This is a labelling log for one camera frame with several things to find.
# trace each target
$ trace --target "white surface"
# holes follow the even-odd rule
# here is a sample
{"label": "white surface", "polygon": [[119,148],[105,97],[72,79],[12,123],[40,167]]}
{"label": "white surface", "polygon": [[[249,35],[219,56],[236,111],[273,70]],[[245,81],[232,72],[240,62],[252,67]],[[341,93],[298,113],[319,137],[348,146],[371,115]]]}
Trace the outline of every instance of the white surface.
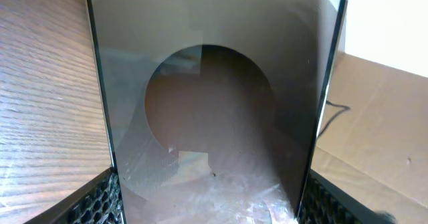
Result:
{"label": "white surface", "polygon": [[345,52],[428,77],[428,0],[349,0]]}

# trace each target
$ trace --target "black cord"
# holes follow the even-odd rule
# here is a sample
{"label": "black cord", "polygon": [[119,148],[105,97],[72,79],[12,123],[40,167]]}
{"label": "black cord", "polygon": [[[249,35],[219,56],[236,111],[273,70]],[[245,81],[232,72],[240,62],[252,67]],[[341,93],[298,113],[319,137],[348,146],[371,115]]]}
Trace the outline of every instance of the black cord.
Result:
{"label": "black cord", "polygon": [[333,120],[335,118],[337,118],[339,115],[343,114],[346,111],[350,110],[349,106],[344,106],[342,104],[333,104],[330,101],[326,101],[327,105],[333,106],[333,107],[337,107],[337,108],[342,108],[341,110],[337,111],[326,123],[326,125],[323,127],[323,129],[320,131],[319,135],[317,138],[319,138],[320,136],[322,136],[322,134],[325,133],[325,131],[328,129],[328,127],[330,126],[330,124],[333,122]]}

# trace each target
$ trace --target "wooden table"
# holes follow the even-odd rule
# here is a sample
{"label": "wooden table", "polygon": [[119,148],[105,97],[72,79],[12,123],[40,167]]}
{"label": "wooden table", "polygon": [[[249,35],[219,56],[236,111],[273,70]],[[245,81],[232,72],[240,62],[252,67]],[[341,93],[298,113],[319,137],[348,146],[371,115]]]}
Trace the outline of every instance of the wooden table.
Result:
{"label": "wooden table", "polygon": [[0,0],[0,223],[109,166],[84,0]]}

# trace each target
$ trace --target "black plastic frame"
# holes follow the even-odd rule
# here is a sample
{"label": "black plastic frame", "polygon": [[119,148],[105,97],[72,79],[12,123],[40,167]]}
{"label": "black plastic frame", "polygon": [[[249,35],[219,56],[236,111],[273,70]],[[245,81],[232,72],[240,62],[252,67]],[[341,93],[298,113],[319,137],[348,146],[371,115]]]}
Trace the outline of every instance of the black plastic frame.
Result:
{"label": "black plastic frame", "polygon": [[[312,157],[314,155],[315,145],[316,145],[316,139],[318,137],[318,131],[320,129],[320,121],[322,119],[322,114],[324,112],[324,107],[327,100],[327,93],[328,93],[328,86],[330,84],[330,78],[332,74],[332,66],[334,63],[334,58],[336,57],[336,50],[338,48],[338,42],[340,37],[340,32],[342,31],[342,25],[344,21],[344,13],[346,11],[348,0],[340,0],[338,13],[336,16],[336,22],[334,24],[334,31],[332,36],[332,43],[330,46],[330,52],[328,54],[328,60],[327,60],[327,66],[326,66],[326,73],[324,75],[324,80],[322,82],[322,90],[321,90],[321,97],[320,101],[318,103],[317,108],[317,114],[316,114],[316,121],[315,126],[313,127],[314,131],[312,134],[312,140],[311,145],[308,152],[307,162],[306,162],[306,168],[304,173],[304,178],[302,179],[302,188],[300,189],[299,194],[299,207],[294,211],[295,216],[298,216],[300,205],[302,203],[303,193],[306,186],[306,180],[308,178],[308,174],[310,172],[310,166],[312,164]],[[116,166],[116,155],[114,153],[114,145],[113,140],[111,138],[112,132],[110,128],[110,118],[108,114],[108,106],[106,101],[106,92],[105,92],[105,86],[104,86],[104,79],[102,75],[102,66],[101,66],[101,57],[100,57],[100,51],[98,48],[98,38],[96,36],[96,26],[95,26],[95,20],[94,20],[94,11],[92,9],[92,0],[86,0],[86,5],[88,8],[88,17],[89,17],[89,24],[90,24],[90,30],[92,34],[92,41],[93,41],[93,48],[94,48],[94,55],[96,60],[96,69],[97,69],[97,76],[98,76],[98,82],[100,85],[100,94],[102,98],[102,106],[104,111],[104,119],[106,123],[106,129],[107,129],[107,135],[108,135],[108,144],[110,148],[110,156],[112,159],[112,168],[115,172],[117,172],[117,166]]]}

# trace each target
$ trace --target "wooden surface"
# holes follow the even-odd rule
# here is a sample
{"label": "wooden surface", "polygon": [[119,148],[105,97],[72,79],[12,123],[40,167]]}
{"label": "wooden surface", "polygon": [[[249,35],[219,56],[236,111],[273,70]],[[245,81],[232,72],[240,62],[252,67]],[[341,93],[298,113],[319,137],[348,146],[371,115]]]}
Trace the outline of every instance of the wooden surface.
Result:
{"label": "wooden surface", "polygon": [[351,111],[318,139],[312,168],[373,211],[426,223],[428,78],[346,55],[328,99]]}
{"label": "wooden surface", "polygon": [[0,223],[110,166],[84,0],[0,0]]}

